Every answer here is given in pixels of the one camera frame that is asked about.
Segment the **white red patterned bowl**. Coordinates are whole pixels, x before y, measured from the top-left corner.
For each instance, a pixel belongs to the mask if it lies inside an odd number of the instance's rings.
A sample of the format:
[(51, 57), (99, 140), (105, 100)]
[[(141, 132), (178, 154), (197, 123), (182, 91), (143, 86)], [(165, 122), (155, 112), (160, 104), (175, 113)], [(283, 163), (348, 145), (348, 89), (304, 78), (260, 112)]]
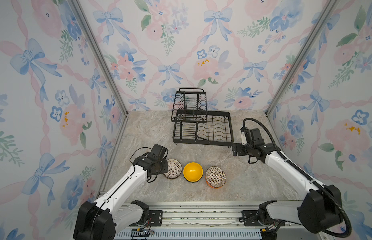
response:
[(168, 160), (168, 172), (164, 173), (163, 175), (167, 179), (176, 179), (181, 175), (182, 169), (183, 167), (178, 160), (169, 159)]

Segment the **yellow bowl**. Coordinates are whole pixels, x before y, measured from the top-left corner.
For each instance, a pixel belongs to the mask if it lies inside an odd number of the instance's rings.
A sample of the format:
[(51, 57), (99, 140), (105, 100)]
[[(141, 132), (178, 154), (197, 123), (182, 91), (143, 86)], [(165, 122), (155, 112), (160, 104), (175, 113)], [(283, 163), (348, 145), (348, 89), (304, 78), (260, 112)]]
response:
[(198, 163), (188, 163), (183, 169), (184, 178), (191, 183), (198, 182), (203, 176), (204, 170)]

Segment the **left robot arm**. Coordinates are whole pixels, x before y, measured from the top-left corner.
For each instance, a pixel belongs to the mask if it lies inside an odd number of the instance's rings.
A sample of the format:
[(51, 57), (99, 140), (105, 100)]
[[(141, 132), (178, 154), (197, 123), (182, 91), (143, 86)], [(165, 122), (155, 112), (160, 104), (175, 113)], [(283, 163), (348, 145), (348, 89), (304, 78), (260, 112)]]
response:
[(93, 203), (85, 202), (78, 210), (73, 232), (75, 240), (112, 240), (116, 234), (131, 225), (150, 224), (150, 207), (135, 200), (126, 208), (122, 205), (143, 183), (154, 182), (168, 172), (169, 150), (155, 144), (150, 152), (131, 157), (127, 173), (104, 195)]

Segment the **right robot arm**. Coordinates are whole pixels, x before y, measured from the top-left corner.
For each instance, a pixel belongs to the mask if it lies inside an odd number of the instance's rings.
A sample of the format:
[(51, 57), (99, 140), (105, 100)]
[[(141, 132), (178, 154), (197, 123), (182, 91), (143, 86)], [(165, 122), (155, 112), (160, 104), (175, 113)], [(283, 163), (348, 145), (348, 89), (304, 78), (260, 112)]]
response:
[(341, 213), (340, 191), (333, 185), (316, 181), (294, 164), (274, 144), (266, 144), (259, 129), (241, 128), (241, 143), (232, 146), (234, 156), (256, 158), (283, 177), (302, 198), (296, 203), (267, 201), (259, 205), (255, 216), (246, 216), (241, 222), (258, 222), (263, 226), (294, 223), (313, 234), (327, 230), (345, 220)]

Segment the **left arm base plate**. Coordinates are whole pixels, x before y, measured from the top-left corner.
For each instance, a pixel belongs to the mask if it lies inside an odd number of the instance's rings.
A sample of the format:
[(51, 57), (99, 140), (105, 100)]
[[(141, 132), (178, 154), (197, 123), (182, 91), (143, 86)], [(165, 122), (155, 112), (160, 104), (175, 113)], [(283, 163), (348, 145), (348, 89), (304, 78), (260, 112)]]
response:
[(148, 216), (142, 222), (131, 224), (130, 227), (161, 227), (163, 222), (162, 210), (149, 210)]

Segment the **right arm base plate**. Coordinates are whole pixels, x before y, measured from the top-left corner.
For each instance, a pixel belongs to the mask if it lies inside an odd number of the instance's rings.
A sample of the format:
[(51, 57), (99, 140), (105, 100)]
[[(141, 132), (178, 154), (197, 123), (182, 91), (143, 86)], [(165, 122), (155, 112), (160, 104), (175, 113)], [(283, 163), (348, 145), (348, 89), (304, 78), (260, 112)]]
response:
[(257, 210), (243, 210), (239, 222), (243, 223), (245, 227), (269, 227), (276, 226), (281, 220), (271, 219), (266, 213), (259, 214)]

